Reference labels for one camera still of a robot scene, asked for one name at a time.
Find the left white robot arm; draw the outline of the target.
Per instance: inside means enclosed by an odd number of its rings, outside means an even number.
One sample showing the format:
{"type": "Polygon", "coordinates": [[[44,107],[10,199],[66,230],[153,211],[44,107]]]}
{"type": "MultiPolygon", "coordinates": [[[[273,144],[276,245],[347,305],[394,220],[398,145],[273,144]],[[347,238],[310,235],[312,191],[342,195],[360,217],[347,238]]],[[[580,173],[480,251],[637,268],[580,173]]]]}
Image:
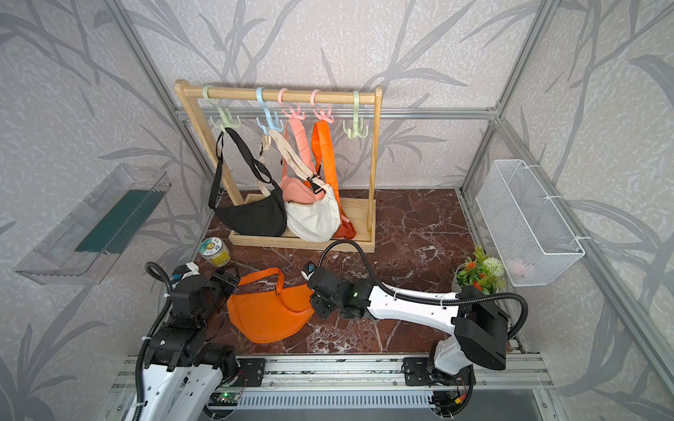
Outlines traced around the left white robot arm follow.
{"type": "Polygon", "coordinates": [[[134,368],[134,399],[127,420],[196,420],[222,382],[240,373],[234,347],[208,339],[208,320],[219,313],[240,284],[237,271],[212,276],[190,262],[168,274],[158,263],[146,272],[166,287],[165,304],[147,335],[134,368]]]}

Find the bright orange crossbody bag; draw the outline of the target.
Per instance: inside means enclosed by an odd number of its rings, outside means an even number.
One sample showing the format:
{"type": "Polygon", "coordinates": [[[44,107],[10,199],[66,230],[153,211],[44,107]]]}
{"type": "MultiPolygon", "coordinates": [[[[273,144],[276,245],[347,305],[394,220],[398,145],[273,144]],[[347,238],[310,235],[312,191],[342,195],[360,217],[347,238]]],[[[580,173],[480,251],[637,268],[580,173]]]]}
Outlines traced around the bright orange crossbody bag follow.
{"type": "Polygon", "coordinates": [[[236,294],[227,300],[231,323],[251,342],[268,344],[298,333],[314,314],[313,291],[306,285],[286,288],[280,268],[268,268],[242,277],[240,286],[277,277],[275,289],[236,294]]]}

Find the dark orange crossbody bag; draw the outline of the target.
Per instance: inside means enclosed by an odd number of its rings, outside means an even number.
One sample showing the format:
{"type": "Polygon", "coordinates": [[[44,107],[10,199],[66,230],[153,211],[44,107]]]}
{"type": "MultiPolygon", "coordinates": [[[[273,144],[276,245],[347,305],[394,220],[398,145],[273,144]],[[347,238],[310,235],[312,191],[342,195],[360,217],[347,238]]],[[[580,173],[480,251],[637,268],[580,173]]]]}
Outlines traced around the dark orange crossbody bag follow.
{"type": "Polygon", "coordinates": [[[333,235],[333,238],[352,240],[356,236],[356,229],[342,209],[330,127],[328,122],[324,120],[319,120],[313,126],[312,153],[316,164],[316,171],[318,173],[323,171],[323,180],[333,188],[340,211],[341,225],[333,235]]]}

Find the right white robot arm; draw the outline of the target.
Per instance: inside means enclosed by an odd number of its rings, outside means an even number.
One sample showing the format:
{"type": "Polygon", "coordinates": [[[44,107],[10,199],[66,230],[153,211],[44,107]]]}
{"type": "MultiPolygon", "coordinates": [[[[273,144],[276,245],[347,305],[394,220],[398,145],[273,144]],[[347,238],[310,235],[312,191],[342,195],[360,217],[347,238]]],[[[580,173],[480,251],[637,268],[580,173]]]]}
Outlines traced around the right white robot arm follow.
{"type": "Polygon", "coordinates": [[[472,286],[435,294],[395,288],[377,278],[356,242],[349,244],[368,277],[350,281],[321,263],[305,263],[302,275],[312,291],[312,308],[322,319],[333,313],[343,319],[395,319],[447,333],[433,343],[426,361],[407,357],[402,370],[408,386],[448,387],[433,394],[430,403],[439,417],[454,417],[472,398],[476,367],[506,369],[507,343],[528,318],[526,299],[511,292],[486,296],[472,286]]]}

